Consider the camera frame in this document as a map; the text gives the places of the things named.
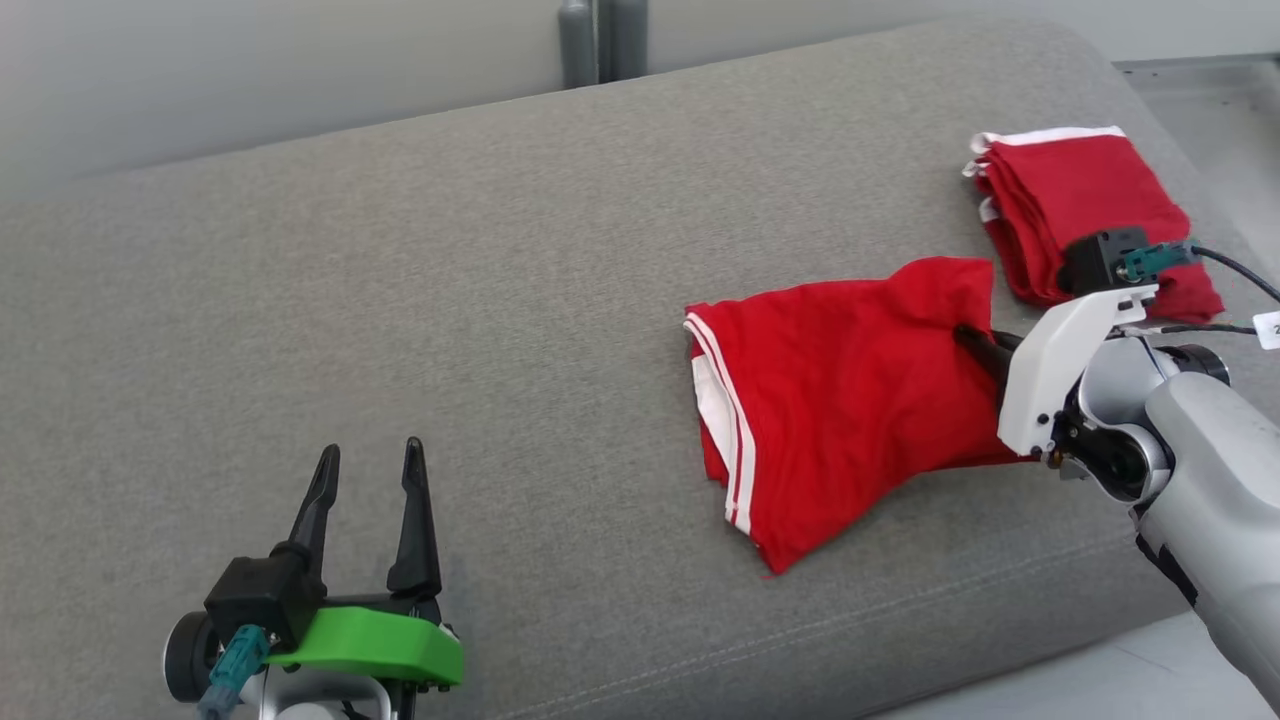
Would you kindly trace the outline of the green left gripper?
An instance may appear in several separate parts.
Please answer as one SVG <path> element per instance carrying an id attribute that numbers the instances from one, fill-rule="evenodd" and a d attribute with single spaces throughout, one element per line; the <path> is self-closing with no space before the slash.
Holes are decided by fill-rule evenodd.
<path id="1" fill-rule="evenodd" d="M 289 536 L 270 556 L 292 556 L 305 574 L 323 582 L 328 515 L 338 496 L 340 448 L 328 445 L 317 461 Z M 387 575 L 393 594 L 435 598 L 442 570 L 425 462 L 419 437 L 404 446 L 401 478 L 404 491 L 396 560 Z M 298 666 L 415 685 L 461 685 L 465 653 L 452 632 L 411 611 L 376 609 L 374 602 L 326 601 L 315 614 L 303 639 L 291 652 L 274 650 L 266 665 Z"/>

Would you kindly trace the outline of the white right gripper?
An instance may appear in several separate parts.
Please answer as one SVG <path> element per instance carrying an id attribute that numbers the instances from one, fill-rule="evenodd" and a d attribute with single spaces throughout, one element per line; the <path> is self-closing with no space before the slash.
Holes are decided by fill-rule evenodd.
<path id="1" fill-rule="evenodd" d="M 1016 455 L 1048 451 L 1051 423 L 1116 325 L 1146 319 L 1156 284 L 1088 293 L 1048 309 L 1023 340 L 1005 331 L 954 327 L 954 338 L 992 378 L 997 437 Z"/>

